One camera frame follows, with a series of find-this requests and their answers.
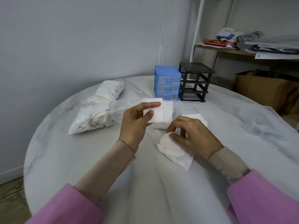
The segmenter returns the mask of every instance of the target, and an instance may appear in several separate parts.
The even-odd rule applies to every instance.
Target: cardboard box
[[[261,105],[272,107],[280,115],[288,114],[299,97],[299,82],[257,76],[264,73],[250,71],[236,74],[233,90]]]

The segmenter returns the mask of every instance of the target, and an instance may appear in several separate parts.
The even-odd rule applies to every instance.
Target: white marble table
[[[154,76],[121,79],[127,87],[119,99],[154,97]],[[114,144],[116,124],[105,129],[67,135],[80,108],[78,102],[99,85],[87,88],[57,106],[37,128],[24,165],[25,193],[35,214],[64,184],[75,182]],[[273,144],[250,135],[238,118],[239,107],[254,103],[232,91],[210,85],[205,103],[188,103],[183,114],[200,112],[209,129],[284,193],[299,201],[299,160],[285,154],[286,143]],[[117,179],[103,201],[104,223],[238,223],[226,210],[229,184],[206,162],[193,160],[189,171],[161,154],[153,129],[139,146],[137,159]],[[298,152],[289,148],[290,153]]]

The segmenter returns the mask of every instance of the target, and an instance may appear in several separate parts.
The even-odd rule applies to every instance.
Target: clear plastic bag
[[[117,100],[101,103],[81,103],[79,113],[72,123],[69,134],[91,131],[121,123],[123,112],[130,108],[130,101]]]

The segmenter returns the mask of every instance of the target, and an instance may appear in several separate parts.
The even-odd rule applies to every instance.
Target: baseboard
[[[24,167],[18,167],[0,174],[0,184],[12,181],[23,176]]]

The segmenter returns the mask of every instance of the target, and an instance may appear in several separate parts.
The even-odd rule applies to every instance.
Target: left hand
[[[159,107],[160,105],[161,102],[144,102],[129,108],[123,113],[121,133],[118,139],[125,143],[133,153],[137,152],[138,146],[145,135],[145,129],[149,125],[147,122],[154,115],[154,111],[150,110],[143,116],[143,110]]]

